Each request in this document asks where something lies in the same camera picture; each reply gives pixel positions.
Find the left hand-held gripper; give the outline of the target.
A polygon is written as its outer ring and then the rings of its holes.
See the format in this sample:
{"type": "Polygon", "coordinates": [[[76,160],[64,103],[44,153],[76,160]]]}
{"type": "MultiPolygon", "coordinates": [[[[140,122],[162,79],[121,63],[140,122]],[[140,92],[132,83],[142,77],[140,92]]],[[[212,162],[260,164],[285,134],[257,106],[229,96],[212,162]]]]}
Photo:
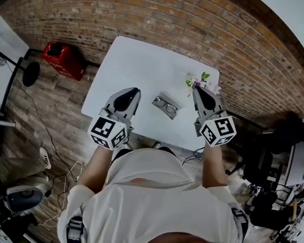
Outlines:
{"type": "Polygon", "coordinates": [[[88,134],[93,142],[108,150],[124,143],[133,131],[131,118],[141,99],[138,88],[123,89],[110,96],[100,113],[89,125],[88,134]]]}

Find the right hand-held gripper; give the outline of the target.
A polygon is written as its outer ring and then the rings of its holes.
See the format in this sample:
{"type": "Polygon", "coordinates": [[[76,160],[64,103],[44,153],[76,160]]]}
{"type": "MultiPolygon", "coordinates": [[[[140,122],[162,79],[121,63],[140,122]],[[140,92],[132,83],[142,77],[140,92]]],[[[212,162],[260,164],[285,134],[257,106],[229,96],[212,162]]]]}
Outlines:
{"type": "Polygon", "coordinates": [[[193,86],[193,101],[198,113],[194,123],[197,136],[203,137],[211,147],[229,143],[237,132],[220,99],[206,88],[193,86]]]}

